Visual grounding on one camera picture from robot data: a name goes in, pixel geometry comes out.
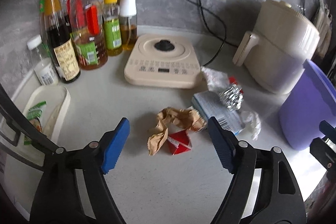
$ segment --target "oil sprayer bottle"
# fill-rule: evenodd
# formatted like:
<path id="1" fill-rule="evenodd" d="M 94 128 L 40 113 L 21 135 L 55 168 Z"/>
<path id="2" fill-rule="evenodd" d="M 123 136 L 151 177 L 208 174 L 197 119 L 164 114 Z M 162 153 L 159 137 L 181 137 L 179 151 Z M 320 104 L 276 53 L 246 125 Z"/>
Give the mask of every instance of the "oil sprayer bottle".
<path id="1" fill-rule="evenodd" d="M 135 0 L 120 0 L 120 33 L 124 50 L 131 50 L 137 41 L 137 6 Z"/>

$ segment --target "green label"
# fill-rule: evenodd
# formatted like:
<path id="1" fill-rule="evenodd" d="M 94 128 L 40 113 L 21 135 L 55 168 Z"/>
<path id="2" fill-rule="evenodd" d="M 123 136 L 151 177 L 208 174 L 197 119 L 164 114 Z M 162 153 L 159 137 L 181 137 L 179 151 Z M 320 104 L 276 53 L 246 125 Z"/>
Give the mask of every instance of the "green label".
<path id="1" fill-rule="evenodd" d="M 44 13 L 44 0 L 40 0 L 40 14 Z"/>
<path id="2" fill-rule="evenodd" d="M 121 35 L 119 19 L 104 22 L 105 41 L 108 50 L 113 50 L 121 46 Z"/>
<path id="3" fill-rule="evenodd" d="M 39 102 L 38 104 L 28 109 L 27 113 L 27 120 L 29 120 L 30 123 L 40 132 L 42 131 L 40 118 L 42 116 L 45 105 L 47 105 L 46 101 Z M 32 143 L 31 139 L 25 135 L 23 144 L 29 145 L 31 143 Z"/>
<path id="4" fill-rule="evenodd" d="M 47 43 L 43 42 L 42 45 L 43 45 L 43 47 L 45 48 L 45 50 L 46 50 L 48 56 L 51 57 L 51 55 L 50 55 L 50 50 L 49 50 L 49 47 L 48 47 Z"/>
<path id="5" fill-rule="evenodd" d="M 83 66 L 98 64 L 96 45 L 94 42 L 87 44 L 76 44 L 76 49 L 79 62 Z"/>

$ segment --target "crumpled white tissue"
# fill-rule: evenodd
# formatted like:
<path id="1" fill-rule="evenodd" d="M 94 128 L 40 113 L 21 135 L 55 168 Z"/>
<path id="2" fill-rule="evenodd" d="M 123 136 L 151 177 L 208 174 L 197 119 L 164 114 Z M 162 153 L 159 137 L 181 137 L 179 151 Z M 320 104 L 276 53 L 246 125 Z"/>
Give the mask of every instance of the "crumpled white tissue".
<path id="1" fill-rule="evenodd" d="M 240 113 L 242 122 L 245 124 L 245 128 L 252 133 L 253 141 L 258 139 L 258 135 L 261 131 L 261 121 L 259 115 L 255 111 L 245 111 Z"/>

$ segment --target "white tray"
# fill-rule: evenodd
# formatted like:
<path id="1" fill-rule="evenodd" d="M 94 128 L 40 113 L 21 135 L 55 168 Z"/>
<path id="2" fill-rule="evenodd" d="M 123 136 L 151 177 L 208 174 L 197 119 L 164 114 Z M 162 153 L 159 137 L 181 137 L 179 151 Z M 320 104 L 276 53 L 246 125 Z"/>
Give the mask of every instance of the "white tray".
<path id="1" fill-rule="evenodd" d="M 30 96 L 22 114 L 26 117 L 28 110 L 41 101 L 47 105 L 43 111 L 41 123 L 42 132 L 55 144 L 62 128 L 62 124 L 70 105 L 70 93 L 64 86 L 48 85 L 38 87 Z M 44 154 L 32 145 L 24 145 L 25 135 L 21 134 L 14 152 L 37 165 L 43 166 Z"/>
<path id="2" fill-rule="evenodd" d="M 32 93 L 22 114 L 26 117 L 28 110 L 42 101 L 47 102 L 42 114 L 42 132 L 48 139 L 57 144 L 70 105 L 70 93 L 67 88 L 61 85 L 42 85 Z"/>

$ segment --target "air fryer handle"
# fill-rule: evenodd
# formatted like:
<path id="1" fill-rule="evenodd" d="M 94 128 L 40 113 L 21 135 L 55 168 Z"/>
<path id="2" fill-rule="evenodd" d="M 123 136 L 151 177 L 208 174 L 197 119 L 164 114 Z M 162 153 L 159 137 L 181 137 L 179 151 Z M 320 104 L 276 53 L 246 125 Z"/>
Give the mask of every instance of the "air fryer handle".
<path id="1" fill-rule="evenodd" d="M 235 56 L 233 57 L 232 61 L 236 66 L 241 66 L 247 55 L 250 53 L 251 49 L 258 45 L 259 43 L 259 36 L 253 32 L 246 32 L 244 35 L 243 40 L 241 41 Z"/>

